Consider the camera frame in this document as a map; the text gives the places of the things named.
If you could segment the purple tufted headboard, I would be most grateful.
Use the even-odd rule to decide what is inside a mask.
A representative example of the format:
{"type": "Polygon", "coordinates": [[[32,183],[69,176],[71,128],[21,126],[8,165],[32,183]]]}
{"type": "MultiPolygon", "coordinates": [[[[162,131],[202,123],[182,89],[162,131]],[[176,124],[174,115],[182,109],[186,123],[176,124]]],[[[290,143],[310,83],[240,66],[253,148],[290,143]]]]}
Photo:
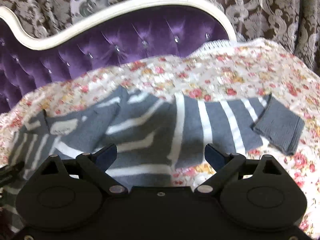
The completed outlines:
{"type": "Polygon", "coordinates": [[[47,38],[29,36],[1,7],[1,112],[49,83],[152,56],[185,57],[215,40],[235,42],[236,34],[207,0],[127,0],[47,38]]]}

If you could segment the floral bedspread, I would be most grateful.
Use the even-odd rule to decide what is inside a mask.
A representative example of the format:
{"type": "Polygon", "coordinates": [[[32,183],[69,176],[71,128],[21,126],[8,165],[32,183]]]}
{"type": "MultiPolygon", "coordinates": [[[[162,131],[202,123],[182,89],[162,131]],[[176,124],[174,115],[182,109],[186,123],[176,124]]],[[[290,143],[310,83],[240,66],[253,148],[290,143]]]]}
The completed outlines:
{"type": "Polygon", "coordinates": [[[237,47],[209,48],[185,59],[154,57],[100,68],[33,90],[1,114],[1,165],[8,163],[15,132],[39,111],[60,116],[83,110],[118,85],[164,99],[175,93],[206,101],[272,94],[300,115],[305,127],[293,156],[264,145],[248,157],[271,154],[283,165],[308,200],[300,228],[312,238],[319,237],[319,77],[282,46],[262,38],[237,47]]]}

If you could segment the grey white striped cardigan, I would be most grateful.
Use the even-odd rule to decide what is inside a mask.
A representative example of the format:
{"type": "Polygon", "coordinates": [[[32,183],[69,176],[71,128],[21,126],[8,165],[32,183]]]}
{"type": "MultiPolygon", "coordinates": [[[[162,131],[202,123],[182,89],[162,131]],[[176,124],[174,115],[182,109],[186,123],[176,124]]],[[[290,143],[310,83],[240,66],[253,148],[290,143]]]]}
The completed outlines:
{"type": "Polygon", "coordinates": [[[107,174],[127,187],[169,186],[175,169],[198,165],[204,148],[245,154],[269,142],[285,155],[296,152],[304,121],[272,95],[206,102],[181,93],[165,101],[141,90],[116,88],[79,112],[49,117],[40,111],[14,135],[9,164],[24,162],[4,189],[3,215],[19,231],[15,200],[25,182],[52,154],[74,159],[115,144],[107,174]]]}

